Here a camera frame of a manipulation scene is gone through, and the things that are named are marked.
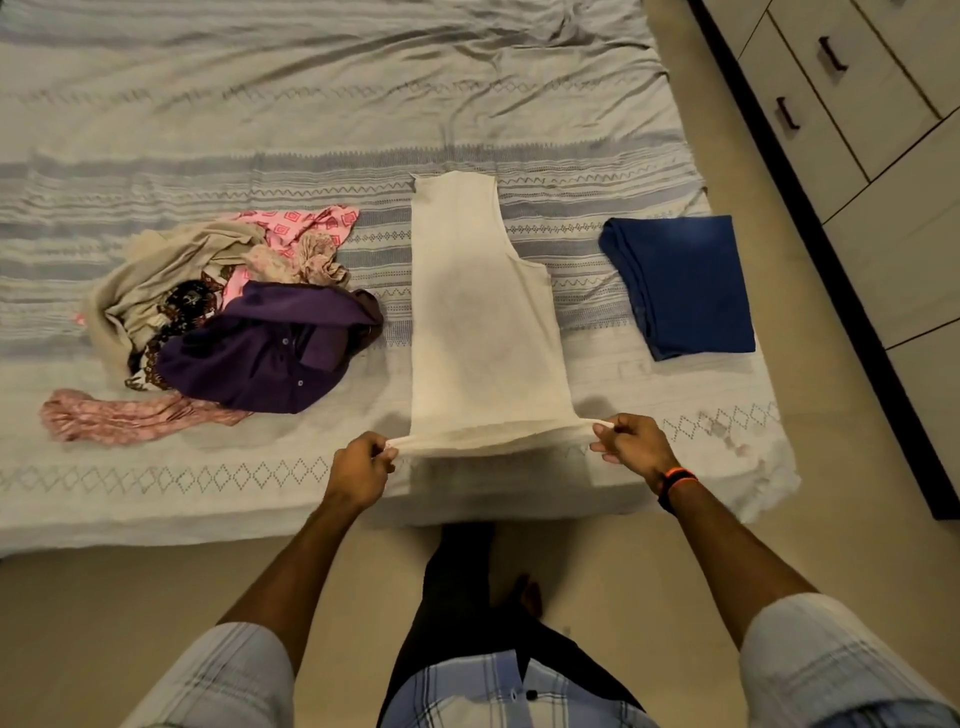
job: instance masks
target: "left hand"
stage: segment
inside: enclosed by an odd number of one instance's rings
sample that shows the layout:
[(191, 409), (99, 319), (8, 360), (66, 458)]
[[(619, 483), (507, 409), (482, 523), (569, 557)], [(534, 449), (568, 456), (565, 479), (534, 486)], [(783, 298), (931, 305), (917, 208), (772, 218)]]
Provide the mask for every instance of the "left hand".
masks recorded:
[(396, 448), (385, 449), (387, 438), (364, 432), (333, 455), (324, 501), (341, 502), (365, 511), (380, 500), (387, 475), (394, 471)]

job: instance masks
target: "tiled floor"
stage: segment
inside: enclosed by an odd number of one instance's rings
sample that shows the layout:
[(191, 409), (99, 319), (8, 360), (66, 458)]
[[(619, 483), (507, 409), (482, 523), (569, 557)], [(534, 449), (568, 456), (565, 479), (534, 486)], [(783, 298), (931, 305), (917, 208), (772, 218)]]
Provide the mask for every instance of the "tiled floor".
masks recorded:
[[(934, 522), (684, 0), (648, 0), (714, 209), (732, 213), (804, 477), (756, 532), (960, 702), (960, 527)], [(675, 523), (656, 514), (504, 528), (547, 622), (664, 728), (743, 726), (736, 653)], [(436, 533), (351, 533), (297, 687), (300, 726), (371, 726)], [(0, 565), (0, 723), (106, 726), (212, 624), (282, 540), (92, 548)]]

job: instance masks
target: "shirt sleeve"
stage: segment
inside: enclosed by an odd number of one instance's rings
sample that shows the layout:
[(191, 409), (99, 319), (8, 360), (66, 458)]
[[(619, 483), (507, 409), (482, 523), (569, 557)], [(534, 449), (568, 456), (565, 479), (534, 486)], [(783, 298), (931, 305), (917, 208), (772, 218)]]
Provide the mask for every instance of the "shirt sleeve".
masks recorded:
[(843, 604), (818, 594), (771, 604), (747, 630), (740, 677), (752, 726), (864, 725), (869, 717), (895, 718), (908, 707), (926, 709), (957, 725), (947, 700), (882, 642)]
[(187, 648), (122, 728), (292, 728), (294, 671), (258, 624), (218, 624)]

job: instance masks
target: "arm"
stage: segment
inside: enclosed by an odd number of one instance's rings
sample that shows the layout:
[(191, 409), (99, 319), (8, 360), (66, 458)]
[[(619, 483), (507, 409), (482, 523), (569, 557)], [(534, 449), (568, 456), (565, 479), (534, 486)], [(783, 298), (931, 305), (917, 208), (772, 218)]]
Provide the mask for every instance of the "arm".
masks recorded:
[(160, 678), (124, 728), (293, 726), (294, 678), (333, 557), (383, 494), (395, 449), (366, 432), (337, 450), (324, 499), (273, 563)]
[(294, 674), (300, 670), (337, 548), (357, 517), (379, 500), (387, 473), (393, 472), (396, 450), (383, 451), (384, 447), (382, 435), (365, 432), (337, 450), (320, 507), (217, 622), (247, 622), (269, 629), (286, 648)]
[[(677, 468), (649, 417), (617, 415), (590, 446), (660, 494)], [(942, 695), (835, 599), (760, 542), (697, 480), (668, 493), (717, 609), (740, 650), (752, 725), (958, 726)]]
[[(659, 496), (664, 474), (680, 467), (666, 435), (649, 417), (620, 414), (611, 422), (613, 428), (594, 426), (600, 442), (590, 448), (641, 475)], [(817, 591), (699, 481), (682, 480), (670, 489), (669, 498), (738, 649), (764, 607), (785, 596)]]

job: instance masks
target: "drawer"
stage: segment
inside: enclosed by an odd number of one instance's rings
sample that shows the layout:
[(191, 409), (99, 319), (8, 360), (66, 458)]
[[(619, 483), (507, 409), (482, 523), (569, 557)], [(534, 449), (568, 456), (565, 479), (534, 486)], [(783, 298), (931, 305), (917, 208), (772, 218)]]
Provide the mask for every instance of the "drawer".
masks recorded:
[(960, 322), (931, 331), (890, 352), (900, 383), (924, 424), (954, 490), (960, 492)]
[(871, 180), (936, 124), (850, 0), (774, 0), (770, 14)]
[(739, 57), (770, 0), (704, 0), (713, 22)]
[(824, 226), (885, 347), (960, 317), (957, 170), (953, 114)]
[(866, 178), (769, 16), (760, 20), (740, 67), (823, 222), (866, 186)]
[(857, 0), (941, 116), (960, 108), (960, 3)]

